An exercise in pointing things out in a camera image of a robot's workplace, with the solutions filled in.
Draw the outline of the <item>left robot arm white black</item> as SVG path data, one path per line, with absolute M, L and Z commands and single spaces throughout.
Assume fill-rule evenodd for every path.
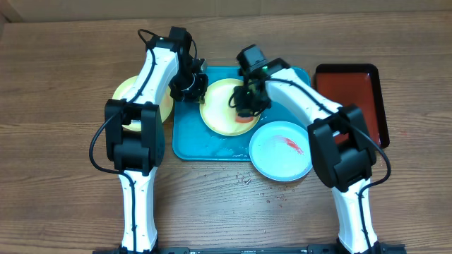
M 154 218 L 154 185 L 165 153 L 160 104 L 165 93 L 178 102 L 202 104 L 208 78 L 203 59 L 190 54 L 191 36 L 154 36 L 145 41 L 146 59 L 123 99 L 109 99 L 105 121 L 107 158 L 121 182 L 124 235 L 116 253 L 154 253 L 158 232 Z

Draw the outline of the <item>red wet sponge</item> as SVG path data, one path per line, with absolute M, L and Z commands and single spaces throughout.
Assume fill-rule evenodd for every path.
M 249 123 L 249 122 L 252 122 L 253 120 L 254 120 L 253 116 L 243 117 L 243 116 L 236 115 L 236 117 L 235 117 L 235 121 L 237 123 Z

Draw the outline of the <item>yellow plate with ketchup spot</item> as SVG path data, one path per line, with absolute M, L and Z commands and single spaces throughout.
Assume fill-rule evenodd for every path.
M 115 91 L 112 96 L 113 99 L 120 100 L 132 87 L 137 79 L 137 75 L 125 80 Z M 170 96 L 170 88 L 167 87 L 165 96 L 160 103 L 160 115 L 162 122 L 164 123 L 172 112 L 174 106 L 174 99 Z M 123 125 L 123 128 L 129 131 L 140 132 L 141 122 L 133 120 L 129 125 Z

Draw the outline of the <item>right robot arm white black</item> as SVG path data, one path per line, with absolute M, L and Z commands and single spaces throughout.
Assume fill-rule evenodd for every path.
M 244 85 L 234 90 L 239 116 L 262 112 L 277 102 L 307 126 L 311 161 L 330 188 L 338 214 L 338 240 L 349 253 L 375 253 L 369 189 L 378 145 L 369 137 L 361 109 L 344 107 L 320 95 L 281 58 L 240 59 Z

